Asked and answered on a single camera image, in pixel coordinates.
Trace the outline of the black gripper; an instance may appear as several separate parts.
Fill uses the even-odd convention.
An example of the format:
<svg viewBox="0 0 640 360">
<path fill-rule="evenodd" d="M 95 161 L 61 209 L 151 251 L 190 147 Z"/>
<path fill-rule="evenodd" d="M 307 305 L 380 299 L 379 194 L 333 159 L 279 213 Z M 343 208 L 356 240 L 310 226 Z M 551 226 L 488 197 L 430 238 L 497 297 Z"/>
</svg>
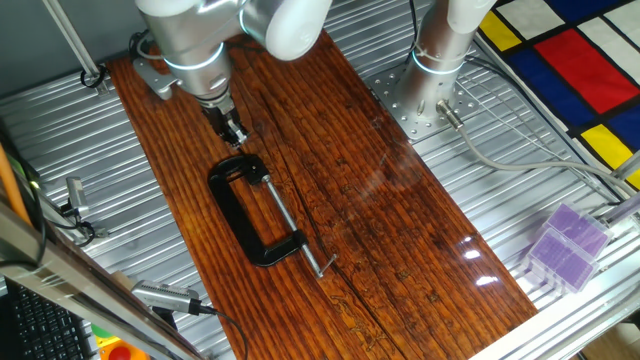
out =
<svg viewBox="0 0 640 360">
<path fill-rule="evenodd" d="M 237 148 L 247 141 L 248 132 L 235 121 L 236 108 L 230 97 L 201 100 L 200 105 L 213 129 L 231 147 Z"/>
</svg>

